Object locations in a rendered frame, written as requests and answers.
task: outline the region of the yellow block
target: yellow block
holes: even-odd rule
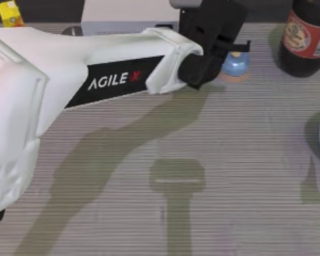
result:
[[[0,16],[4,27],[22,27],[23,20],[14,0],[0,3]]]

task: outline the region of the bottle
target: bottle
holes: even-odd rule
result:
[[[278,62],[295,77],[309,77],[320,70],[320,0],[293,1]]]
[[[249,76],[249,54],[230,52],[222,66],[220,78],[228,83],[240,83]]]

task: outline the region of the soda bottle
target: soda bottle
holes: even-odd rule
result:
[[[293,1],[278,62],[295,77],[308,77],[320,70],[320,0]]]

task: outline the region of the bottle label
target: bottle label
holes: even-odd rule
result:
[[[299,57],[318,59],[320,58],[320,27],[304,22],[292,10],[283,36],[283,44]]]

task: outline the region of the white robotic arm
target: white robotic arm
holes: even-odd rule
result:
[[[232,1],[203,0],[195,18],[185,17],[183,35],[167,28],[91,37],[0,28],[0,212],[29,186],[40,137],[64,109],[187,84],[199,89],[217,76],[228,51],[249,50],[249,43],[233,44],[245,17]]]

